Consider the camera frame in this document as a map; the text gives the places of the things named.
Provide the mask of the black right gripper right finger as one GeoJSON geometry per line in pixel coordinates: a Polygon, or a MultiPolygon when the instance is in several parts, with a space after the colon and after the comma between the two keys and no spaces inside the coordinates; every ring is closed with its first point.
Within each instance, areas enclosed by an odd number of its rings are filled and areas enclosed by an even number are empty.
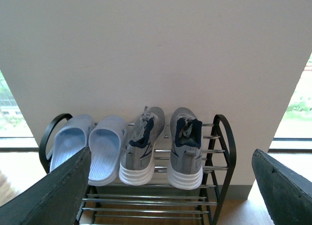
{"type": "Polygon", "coordinates": [[[253,172],[268,213],[276,225],[312,223],[312,183],[260,149],[253,172]]]}

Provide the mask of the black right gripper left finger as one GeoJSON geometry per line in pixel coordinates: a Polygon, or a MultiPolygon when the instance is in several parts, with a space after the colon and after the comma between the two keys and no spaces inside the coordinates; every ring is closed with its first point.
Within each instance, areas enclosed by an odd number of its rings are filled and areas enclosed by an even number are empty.
{"type": "Polygon", "coordinates": [[[2,225],[72,225],[87,189],[91,152],[84,147],[0,208],[2,225]]]}

